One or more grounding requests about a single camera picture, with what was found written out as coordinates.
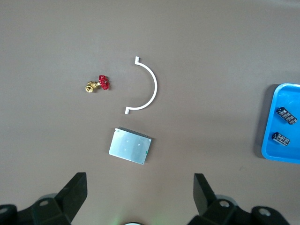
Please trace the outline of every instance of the metal box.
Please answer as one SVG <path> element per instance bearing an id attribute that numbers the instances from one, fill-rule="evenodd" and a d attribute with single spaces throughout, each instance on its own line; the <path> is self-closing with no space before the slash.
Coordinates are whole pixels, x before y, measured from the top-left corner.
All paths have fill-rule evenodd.
<path id="1" fill-rule="evenodd" d="M 123 127 L 115 128 L 109 154 L 131 162 L 144 164 L 151 138 Z"/>

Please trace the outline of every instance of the white arc-shaped object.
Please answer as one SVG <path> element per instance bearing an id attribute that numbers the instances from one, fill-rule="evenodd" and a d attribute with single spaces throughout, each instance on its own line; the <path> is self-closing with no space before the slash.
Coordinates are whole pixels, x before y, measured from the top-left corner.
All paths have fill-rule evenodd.
<path id="1" fill-rule="evenodd" d="M 148 66 L 140 63 L 139 59 L 140 59 L 139 57 L 137 57 L 137 56 L 135 57 L 135 64 L 138 65 L 138 66 L 144 67 L 151 74 L 151 76 L 152 76 L 152 78 L 154 80 L 154 93 L 152 95 L 152 98 L 149 100 L 149 102 L 147 102 L 146 104 L 144 104 L 144 105 L 142 105 L 140 107 L 128 107 L 127 106 L 126 109 L 125 109 L 125 114 L 129 114 L 129 110 L 140 110 L 140 109 L 146 108 L 154 100 L 154 98 L 156 96 L 156 93 L 158 91 L 158 82 L 156 80 L 156 77 L 155 77 L 154 73 L 152 72 L 152 70 Z"/>

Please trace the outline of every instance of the capacitor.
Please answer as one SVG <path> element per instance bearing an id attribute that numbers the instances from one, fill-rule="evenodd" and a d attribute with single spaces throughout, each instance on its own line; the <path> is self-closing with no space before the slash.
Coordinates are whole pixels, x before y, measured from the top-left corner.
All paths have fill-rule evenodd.
<path id="1" fill-rule="evenodd" d="M 297 122 L 297 118 L 294 117 L 286 108 L 280 107 L 276 110 L 276 114 L 280 116 L 285 122 L 293 125 Z"/>
<path id="2" fill-rule="evenodd" d="M 272 135 L 272 140 L 278 142 L 281 145 L 287 146 L 291 141 L 287 137 L 284 137 L 282 134 L 279 132 L 275 132 Z"/>

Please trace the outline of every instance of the brass fitting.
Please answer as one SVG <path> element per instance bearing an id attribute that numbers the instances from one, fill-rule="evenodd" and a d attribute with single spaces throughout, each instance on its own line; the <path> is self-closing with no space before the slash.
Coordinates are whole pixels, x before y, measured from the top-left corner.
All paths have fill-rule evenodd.
<path id="1" fill-rule="evenodd" d="M 85 86 L 85 90 L 88 93 L 93 92 L 94 89 L 100 89 L 100 88 L 101 88 L 100 82 L 96 82 L 96 81 L 90 81 L 88 82 L 88 85 Z"/>

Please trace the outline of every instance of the gray table surface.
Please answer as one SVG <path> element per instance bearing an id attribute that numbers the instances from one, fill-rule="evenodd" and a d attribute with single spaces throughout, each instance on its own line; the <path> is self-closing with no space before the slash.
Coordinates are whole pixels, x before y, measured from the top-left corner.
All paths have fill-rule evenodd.
<path id="1" fill-rule="evenodd" d="M 154 102 L 150 74 L 157 76 Z M 1 0 L 0 203 L 18 209 L 86 172 L 73 225 L 185 225 L 193 174 L 247 211 L 300 224 L 300 165 L 260 148 L 275 84 L 300 83 L 297 0 Z M 87 93 L 109 77 L 111 89 Z M 145 165 L 108 154 L 119 126 Z"/>

